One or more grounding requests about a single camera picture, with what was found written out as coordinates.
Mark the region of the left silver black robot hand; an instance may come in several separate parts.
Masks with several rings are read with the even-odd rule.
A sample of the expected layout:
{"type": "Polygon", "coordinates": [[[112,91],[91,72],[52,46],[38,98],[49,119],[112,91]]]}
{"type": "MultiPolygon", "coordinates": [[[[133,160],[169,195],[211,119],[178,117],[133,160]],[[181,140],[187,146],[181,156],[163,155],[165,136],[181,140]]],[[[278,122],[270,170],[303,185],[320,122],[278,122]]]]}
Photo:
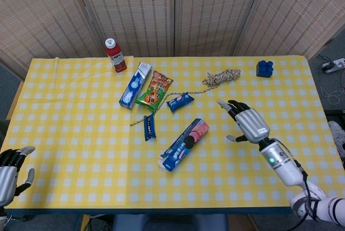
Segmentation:
{"type": "Polygon", "coordinates": [[[34,168],[28,171],[27,179],[23,184],[18,186],[17,180],[25,158],[34,150],[34,146],[26,146],[1,152],[1,207],[9,205],[14,197],[19,196],[32,185],[35,178],[34,168]]]}

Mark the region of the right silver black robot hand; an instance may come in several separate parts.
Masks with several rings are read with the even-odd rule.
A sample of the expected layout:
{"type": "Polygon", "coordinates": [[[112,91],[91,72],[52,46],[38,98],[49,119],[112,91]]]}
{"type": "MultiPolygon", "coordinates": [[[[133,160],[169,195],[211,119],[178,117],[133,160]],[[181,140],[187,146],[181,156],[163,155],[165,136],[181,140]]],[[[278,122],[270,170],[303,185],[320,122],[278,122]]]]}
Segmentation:
{"type": "Polygon", "coordinates": [[[262,140],[268,139],[270,128],[255,109],[235,100],[228,100],[226,103],[217,99],[217,103],[231,116],[243,133],[239,137],[227,135],[229,141],[259,144],[262,140]]]}

